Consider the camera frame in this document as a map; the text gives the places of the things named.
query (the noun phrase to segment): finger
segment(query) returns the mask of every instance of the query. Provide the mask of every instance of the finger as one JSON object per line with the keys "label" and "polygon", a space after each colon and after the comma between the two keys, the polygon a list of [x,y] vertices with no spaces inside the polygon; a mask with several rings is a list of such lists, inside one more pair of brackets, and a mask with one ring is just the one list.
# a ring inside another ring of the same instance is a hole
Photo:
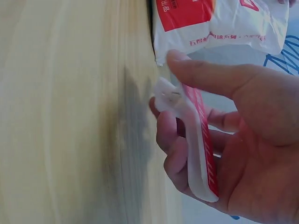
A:
{"label": "finger", "polygon": [[[287,0],[278,0],[280,4],[285,4],[287,2]],[[292,7],[295,3],[296,0],[289,0],[290,2],[290,7]]]}
{"label": "finger", "polygon": [[165,159],[164,169],[174,186],[184,192],[188,187],[188,146],[185,138],[177,137]]}
{"label": "finger", "polygon": [[210,125],[224,132],[237,132],[242,118],[238,111],[225,113],[211,109],[207,115],[207,120]]}
{"label": "finger", "polygon": [[152,97],[149,100],[149,108],[151,110],[151,112],[153,113],[153,115],[156,117],[156,119],[158,118],[160,112],[157,110],[156,106],[155,106],[155,97]]}
{"label": "finger", "polygon": [[161,112],[157,119],[157,144],[168,154],[169,148],[177,138],[177,121],[175,116],[171,112]]}
{"label": "finger", "polygon": [[290,0],[290,7],[293,7],[296,2],[297,2],[297,0]]}
{"label": "finger", "polygon": [[223,150],[231,135],[216,130],[210,130],[210,136],[214,149],[213,152],[217,155],[222,155]]}
{"label": "finger", "polygon": [[170,50],[167,63],[178,80],[190,87],[233,98],[255,75],[246,65],[229,66],[191,60],[177,50]]}

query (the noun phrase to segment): fingernail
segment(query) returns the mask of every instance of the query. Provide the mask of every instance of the fingernail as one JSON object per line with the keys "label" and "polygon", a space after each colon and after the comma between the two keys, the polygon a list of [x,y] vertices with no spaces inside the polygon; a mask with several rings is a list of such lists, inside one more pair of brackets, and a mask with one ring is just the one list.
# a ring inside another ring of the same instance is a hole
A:
{"label": "fingernail", "polygon": [[167,53],[167,59],[172,61],[186,61],[191,60],[186,54],[178,50],[170,50]]}

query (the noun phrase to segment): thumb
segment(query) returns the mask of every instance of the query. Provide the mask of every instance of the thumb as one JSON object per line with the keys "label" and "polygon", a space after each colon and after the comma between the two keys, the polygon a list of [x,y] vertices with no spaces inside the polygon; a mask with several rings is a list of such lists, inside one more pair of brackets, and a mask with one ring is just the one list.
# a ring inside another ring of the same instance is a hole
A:
{"label": "thumb", "polygon": [[236,91],[255,76],[243,68],[246,65],[229,66],[191,60],[177,50],[168,52],[167,63],[180,82],[228,98],[233,98]]}

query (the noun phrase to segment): light wood grain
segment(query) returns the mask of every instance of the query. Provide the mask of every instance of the light wood grain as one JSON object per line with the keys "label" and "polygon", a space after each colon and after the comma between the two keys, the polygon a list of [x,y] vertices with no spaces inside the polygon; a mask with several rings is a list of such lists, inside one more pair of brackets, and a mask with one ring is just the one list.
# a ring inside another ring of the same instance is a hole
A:
{"label": "light wood grain", "polygon": [[180,224],[145,0],[0,1],[0,224]]}

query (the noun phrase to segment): white plastic bag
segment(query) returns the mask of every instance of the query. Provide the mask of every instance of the white plastic bag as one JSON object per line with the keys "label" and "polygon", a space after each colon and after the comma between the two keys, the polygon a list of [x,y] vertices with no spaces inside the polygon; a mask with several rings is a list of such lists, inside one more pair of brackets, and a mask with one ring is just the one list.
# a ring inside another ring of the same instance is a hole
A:
{"label": "white plastic bag", "polygon": [[289,4],[276,0],[153,0],[153,8],[158,65],[170,49],[190,54],[225,44],[279,54],[289,18]]}
{"label": "white plastic bag", "polygon": [[155,107],[180,118],[188,143],[188,183],[192,193],[205,201],[218,201],[213,148],[200,90],[184,84],[175,87],[160,78],[154,87]]}

